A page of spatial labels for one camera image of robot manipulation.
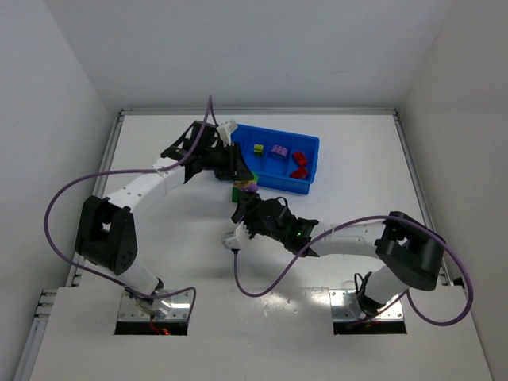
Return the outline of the purple butterfly lego stack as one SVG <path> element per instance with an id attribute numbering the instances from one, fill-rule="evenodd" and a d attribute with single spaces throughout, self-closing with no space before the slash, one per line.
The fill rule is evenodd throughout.
<path id="1" fill-rule="evenodd" d="M 235 182 L 234 186 L 238 188 L 241 191 L 248 191 L 248 192 L 257 192 L 259 190 L 258 186 L 258 179 L 256 173 L 253 174 L 253 179 L 250 180 L 241 180 L 239 182 Z"/>

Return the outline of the lime curved lego brick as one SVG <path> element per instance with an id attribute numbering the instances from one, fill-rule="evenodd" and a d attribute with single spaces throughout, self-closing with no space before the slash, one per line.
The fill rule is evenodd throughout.
<path id="1" fill-rule="evenodd" d="M 264 153 L 264 147 L 262 144 L 255 144 L 253 146 L 253 153 L 256 155 L 256 156 L 262 156 L 263 153 Z"/>

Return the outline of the purple flower lego piece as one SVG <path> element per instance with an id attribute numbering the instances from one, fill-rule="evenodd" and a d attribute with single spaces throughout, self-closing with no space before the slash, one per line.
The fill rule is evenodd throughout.
<path id="1" fill-rule="evenodd" d="M 287 147 L 274 144 L 271 147 L 269 156 L 274 160 L 284 161 L 287 159 L 289 153 L 290 153 L 290 150 Z"/>

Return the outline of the red round lego piece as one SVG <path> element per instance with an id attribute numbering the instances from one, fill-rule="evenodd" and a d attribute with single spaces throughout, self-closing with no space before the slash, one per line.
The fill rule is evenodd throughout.
<path id="1" fill-rule="evenodd" d="M 290 173 L 290 177 L 293 179 L 307 179 L 309 176 L 309 172 L 306 167 L 299 167 Z"/>

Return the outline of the green red lego stack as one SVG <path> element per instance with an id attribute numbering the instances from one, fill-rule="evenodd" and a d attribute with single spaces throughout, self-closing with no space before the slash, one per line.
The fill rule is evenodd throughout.
<path id="1" fill-rule="evenodd" d="M 240 192 L 241 192 L 241 190 L 238 187 L 232 188 L 232 196 L 231 196 L 232 202 L 238 203 Z"/>

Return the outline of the red lego plate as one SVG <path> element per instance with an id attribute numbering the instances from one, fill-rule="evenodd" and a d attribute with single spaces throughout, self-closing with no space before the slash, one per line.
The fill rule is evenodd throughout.
<path id="1" fill-rule="evenodd" d="M 292 157 L 299 167 L 305 167 L 308 164 L 308 159 L 301 151 L 294 152 Z"/>

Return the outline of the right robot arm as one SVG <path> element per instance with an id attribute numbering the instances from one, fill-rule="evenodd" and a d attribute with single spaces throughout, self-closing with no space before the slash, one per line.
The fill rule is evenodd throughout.
<path id="1" fill-rule="evenodd" d="M 247 206 L 243 222 L 250 237 L 270 237 L 296 256 L 350 255 L 381 260 L 383 266 L 363 275 L 357 287 L 356 302 L 366 316 L 376 314 L 395 295 L 411 288 L 433 291 L 437 286 L 444 249 L 428 229 L 402 212 L 334 229 L 323 221 L 296 217 L 287 205 L 272 198 Z"/>

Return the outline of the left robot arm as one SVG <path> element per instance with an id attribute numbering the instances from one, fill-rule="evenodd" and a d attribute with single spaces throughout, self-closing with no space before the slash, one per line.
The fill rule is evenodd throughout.
<path id="1" fill-rule="evenodd" d="M 195 121 L 147 172 L 104 198 L 90 196 L 83 203 L 76 252 L 139 299 L 157 295 L 161 281 L 137 257 L 135 217 L 202 171 L 221 181 L 252 180 L 240 145 L 233 142 L 236 129 L 235 121 L 218 126 Z"/>

